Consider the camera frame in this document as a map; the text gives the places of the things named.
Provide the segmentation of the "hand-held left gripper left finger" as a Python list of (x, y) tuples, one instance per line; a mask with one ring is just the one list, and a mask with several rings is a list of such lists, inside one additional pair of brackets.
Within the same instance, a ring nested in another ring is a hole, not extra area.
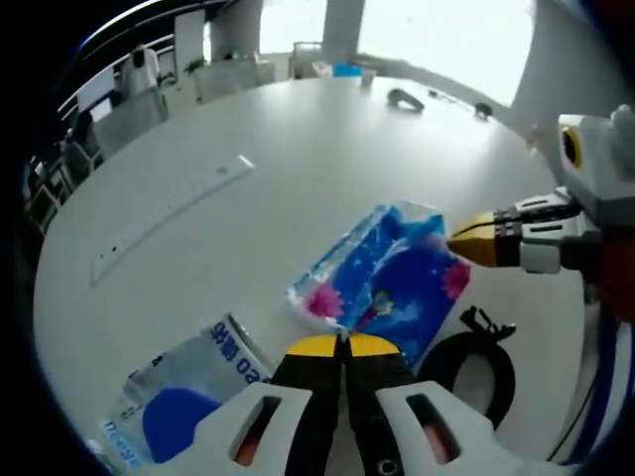
[(304, 338), (268, 383), (253, 383), (199, 422), (160, 475), (323, 475), (338, 421), (340, 338)]

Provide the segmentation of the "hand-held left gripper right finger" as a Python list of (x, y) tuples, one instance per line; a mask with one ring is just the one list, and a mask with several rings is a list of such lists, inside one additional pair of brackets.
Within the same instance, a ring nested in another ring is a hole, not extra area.
[(501, 446), (492, 422), (435, 382), (418, 382), (389, 341), (346, 342), (349, 420), (367, 475), (563, 475)]

